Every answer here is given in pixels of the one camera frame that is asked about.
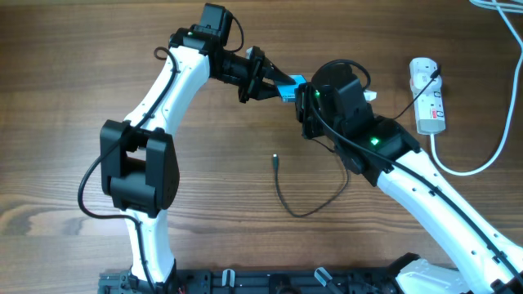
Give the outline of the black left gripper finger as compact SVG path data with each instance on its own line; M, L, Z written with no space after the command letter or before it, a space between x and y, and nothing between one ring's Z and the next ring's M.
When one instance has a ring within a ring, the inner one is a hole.
M293 78L281 71L271 60L265 58L265 78L284 85L295 85Z
M255 95L255 100L265 100L273 97L280 97L277 86L267 82L261 82Z

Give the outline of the blue screen smartphone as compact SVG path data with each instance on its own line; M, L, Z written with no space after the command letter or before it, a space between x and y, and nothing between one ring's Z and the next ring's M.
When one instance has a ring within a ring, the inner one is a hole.
M290 75L290 78L295 82L293 85L275 82L279 97L284 103L294 103L296 101L295 91L298 89L300 84L306 83L306 79L303 75L294 74Z

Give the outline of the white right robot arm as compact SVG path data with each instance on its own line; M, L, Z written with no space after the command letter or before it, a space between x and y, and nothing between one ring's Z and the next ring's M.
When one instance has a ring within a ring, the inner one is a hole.
M396 200L454 263L450 278L415 270L415 255L400 258L400 289L462 293L520 293L522 248L488 223L439 173L428 154L395 119L376 115L352 60L333 60L296 91L297 120L307 139L327 136L344 166Z

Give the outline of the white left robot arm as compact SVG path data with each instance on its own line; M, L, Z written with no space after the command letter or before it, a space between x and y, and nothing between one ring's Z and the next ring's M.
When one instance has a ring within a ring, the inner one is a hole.
M198 24L170 37L164 67L141 105L101 129L101 186L127 223L130 284L140 292L175 290L176 259L167 233L167 210L180 181L173 141L195 94L214 78L237 86L245 103L275 97L280 85L295 83L259 47L245 57L226 49L234 21L223 6L206 4Z

